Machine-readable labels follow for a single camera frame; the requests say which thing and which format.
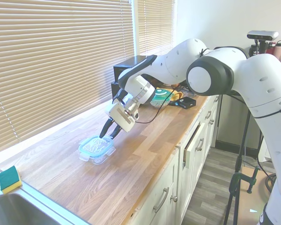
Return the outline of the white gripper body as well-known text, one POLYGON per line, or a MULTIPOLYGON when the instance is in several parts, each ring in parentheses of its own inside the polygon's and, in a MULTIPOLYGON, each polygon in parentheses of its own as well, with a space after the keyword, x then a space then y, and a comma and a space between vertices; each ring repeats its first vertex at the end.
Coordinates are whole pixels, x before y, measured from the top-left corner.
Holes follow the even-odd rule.
POLYGON ((112 103, 109 106, 107 106, 105 112, 125 132, 129 132, 135 124, 135 119, 133 118, 133 116, 129 115, 125 111, 123 105, 119 102, 112 103))

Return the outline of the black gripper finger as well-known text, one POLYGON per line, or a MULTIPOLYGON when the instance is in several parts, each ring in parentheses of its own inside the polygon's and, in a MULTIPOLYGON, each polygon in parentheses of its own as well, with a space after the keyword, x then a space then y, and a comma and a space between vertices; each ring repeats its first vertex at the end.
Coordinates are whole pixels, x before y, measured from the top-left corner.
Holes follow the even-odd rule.
POLYGON ((117 125, 113 132, 110 134, 111 139, 114 139, 121 131, 122 127, 117 125))
POLYGON ((109 129, 110 126, 113 124, 113 122, 114 122, 114 119, 113 119, 113 118, 109 118, 109 119, 106 121, 106 123, 104 124, 104 126, 103 126, 103 128, 102 128, 102 131, 101 131, 101 133, 100 133, 100 135, 99 135, 100 138, 103 138, 103 137, 106 135, 108 129, 109 129))

